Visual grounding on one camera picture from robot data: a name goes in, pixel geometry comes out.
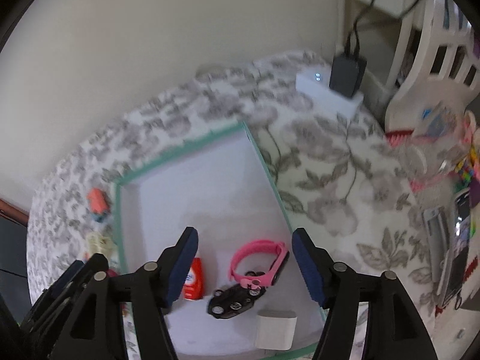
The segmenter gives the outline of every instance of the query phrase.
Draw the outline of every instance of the table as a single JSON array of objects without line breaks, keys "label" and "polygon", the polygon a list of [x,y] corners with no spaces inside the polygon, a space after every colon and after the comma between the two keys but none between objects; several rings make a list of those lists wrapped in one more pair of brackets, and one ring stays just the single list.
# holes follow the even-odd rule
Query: table
[{"label": "table", "polygon": [[[294,51],[203,74],[78,145],[33,198],[27,236],[32,301],[84,256],[88,233],[111,234],[111,226],[93,222],[87,210],[91,188],[106,191],[113,202],[117,177],[184,140],[245,120],[292,227],[304,227],[316,245],[357,272],[395,271],[432,332],[433,287],[421,212],[383,131],[365,109],[351,123],[341,116],[333,121],[295,91],[296,72],[322,63],[313,52]],[[354,359],[362,354],[366,319],[361,305]],[[128,323],[130,358],[139,358]]]}]

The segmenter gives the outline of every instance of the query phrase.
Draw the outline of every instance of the teal border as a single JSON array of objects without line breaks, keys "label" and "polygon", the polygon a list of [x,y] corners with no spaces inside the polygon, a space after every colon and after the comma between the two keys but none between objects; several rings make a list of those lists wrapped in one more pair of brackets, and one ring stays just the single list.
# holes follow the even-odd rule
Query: teal border
[{"label": "teal border", "polygon": [[[123,274],[128,273],[127,271],[127,263],[126,263],[126,258],[125,258],[125,250],[123,247],[123,241],[122,241],[122,216],[120,212],[120,203],[121,203],[121,192],[122,192],[122,187],[131,181],[137,179],[138,177],[144,175],[145,173],[149,172],[153,168],[159,167],[169,161],[172,161],[174,159],[177,159],[183,155],[186,155],[191,152],[195,152],[198,150],[201,150],[203,147],[210,145],[213,142],[216,142],[217,140],[220,140],[222,138],[225,138],[229,135],[232,135],[236,132],[239,132],[241,130],[244,130],[247,133],[248,139],[252,143],[253,147],[255,148],[255,151],[258,155],[258,158],[260,159],[260,162],[262,164],[263,170],[265,171],[265,174],[268,178],[268,181],[270,182],[270,186],[272,187],[272,190],[275,193],[275,197],[277,198],[277,201],[280,205],[280,208],[282,210],[283,216],[286,220],[286,223],[289,227],[290,233],[293,233],[292,225],[289,221],[289,217],[287,216],[287,212],[285,211],[285,207],[282,203],[282,200],[280,199],[280,195],[277,190],[277,186],[275,185],[275,182],[272,179],[272,176],[270,175],[270,172],[268,171],[268,167],[263,160],[262,155],[260,154],[260,149],[258,148],[257,143],[255,142],[255,139],[253,135],[251,134],[248,126],[246,123],[241,122],[237,123],[233,126],[224,128],[223,130],[219,131],[211,131],[208,133],[205,137],[202,137],[200,139],[196,140],[190,140],[184,142],[183,145],[174,147],[163,154],[161,154],[158,158],[154,159],[153,161],[143,165],[139,169],[132,170],[125,176],[118,178],[115,180],[115,206],[113,209],[113,216],[114,216],[114,229],[113,229],[113,240],[117,244],[118,248],[118,258],[120,262],[120,269]],[[309,346],[306,346],[301,349],[296,349],[290,352],[285,352],[285,353],[278,353],[273,356],[265,357],[261,360],[266,360],[266,359],[279,359],[279,360],[293,360],[301,356],[308,355],[310,353],[313,353],[315,351],[315,348],[317,346],[317,343],[311,344]]]}]

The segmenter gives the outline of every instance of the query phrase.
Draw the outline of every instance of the pink smartwatch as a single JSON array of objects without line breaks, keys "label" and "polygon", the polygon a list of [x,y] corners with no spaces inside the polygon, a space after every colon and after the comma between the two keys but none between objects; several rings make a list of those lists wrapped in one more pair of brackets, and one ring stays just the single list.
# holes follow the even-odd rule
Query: pink smartwatch
[{"label": "pink smartwatch", "polygon": [[[245,257],[256,253],[268,253],[277,256],[273,264],[270,266],[270,270],[261,276],[243,276],[237,274],[235,269],[237,269],[240,261]],[[285,242],[273,242],[269,239],[257,239],[249,242],[248,244],[243,245],[233,255],[230,263],[229,279],[235,279],[235,281],[240,283],[243,288],[251,288],[252,290],[257,290],[260,287],[273,286],[277,282],[285,264],[289,260],[289,256],[290,252],[285,246]]]}]

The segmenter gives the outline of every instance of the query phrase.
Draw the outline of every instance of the red bottle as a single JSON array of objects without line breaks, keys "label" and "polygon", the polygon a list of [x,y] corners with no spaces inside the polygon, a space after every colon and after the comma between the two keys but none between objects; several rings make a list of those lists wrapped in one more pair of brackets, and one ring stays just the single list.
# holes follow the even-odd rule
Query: red bottle
[{"label": "red bottle", "polygon": [[190,271],[183,285],[183,297],[189,300],[203,298],[202,260],[199,257],[195,257],[191,263]]}]

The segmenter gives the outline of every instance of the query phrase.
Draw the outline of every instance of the black power adapter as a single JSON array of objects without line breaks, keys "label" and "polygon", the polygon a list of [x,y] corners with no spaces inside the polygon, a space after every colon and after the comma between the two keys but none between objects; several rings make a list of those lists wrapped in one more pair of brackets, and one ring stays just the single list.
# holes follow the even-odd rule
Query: black power adapter
[{"label": "black power adapter", "polygon": [[360,88],[367,60],[345,52],[333,58],[330,89],[351,99]]}]

